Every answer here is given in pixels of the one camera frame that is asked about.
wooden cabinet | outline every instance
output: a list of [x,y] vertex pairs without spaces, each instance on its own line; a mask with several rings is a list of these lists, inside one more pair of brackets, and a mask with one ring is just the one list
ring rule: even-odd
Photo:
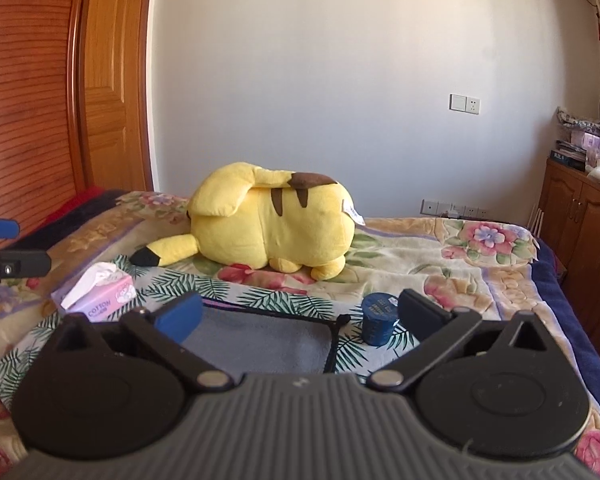
[[575,176],[547,166],[540,197],[540,209],[544,211],[542,240],[564,265],[569,263],[575,240],[562,235],[568,221],[573,219],[581,191],[582,182]]
[[540,237],[566,266],[562,290],[600,353],[600,184],[547,162]]

white wall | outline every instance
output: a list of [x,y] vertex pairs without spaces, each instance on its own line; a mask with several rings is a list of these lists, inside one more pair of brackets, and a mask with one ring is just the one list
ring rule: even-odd
[[[364,216],[423,198],[525,222],[555,109],[597,116],[584,0],[154,0],[160,189],[220,165],[316,171]],[[452,92],[482,112],[448,110]]]

blue bed edge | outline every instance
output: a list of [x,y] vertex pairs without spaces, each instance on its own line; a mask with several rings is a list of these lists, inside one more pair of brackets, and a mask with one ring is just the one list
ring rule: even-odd
[[600,404],[600,356],[558,284],[554,252],[542,240],[538,242],[538,261],[531,265],[532,279],[542,300],[554,311],[558,323],[571,343],[582,379]]

pink flower pattern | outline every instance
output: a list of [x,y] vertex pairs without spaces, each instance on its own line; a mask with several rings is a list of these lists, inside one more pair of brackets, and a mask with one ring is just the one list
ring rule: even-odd
[[447,260],[461,260],[466,256],[466,250],[462,247],[449,246],[442,249],[442,257]]
[[465,222],[458,238],[483,256],[495,256],[511,254],[518,235],[492,222]]
[[600,476],[600,430],[587,431],[576,447],[576,457]]
[[282,274],[273,270],[254,270],[243,264],[233,264],[229,267],[223,267],[218,272],[218,279],[225,282],[259,286],[260,288],[268,288],[269,290],[281,290],[289,294],[307,294],[307,291],[303,288],[285,286],[287,276],[303,285],[315,283],[315,280],[302,271],[294,272],[293,274]]
[[151,209],[159,209],[168,207],[175,202],[173,195],[167,195],[163,193],[142,193],[140,196],[140,202],[149,206]]
[[467,280],[447,278],[437,274],[427,277],[424,282],[424,293],[449,311],[456,306],[468,306],[482,313],[493,303],[486,294],[473,290]]

pikachu plush toy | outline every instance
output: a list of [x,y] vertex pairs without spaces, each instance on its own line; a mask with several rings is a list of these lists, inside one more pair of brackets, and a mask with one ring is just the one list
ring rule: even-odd
[[168,266],[201,253],[225,265],[279,272],[312,267],[314,280],[344,268],[355,224],[364,224],[341,184],[316,173],[265,170],[236,162],[213,172],[189,204],[189,234],[157,240],[131,257]]

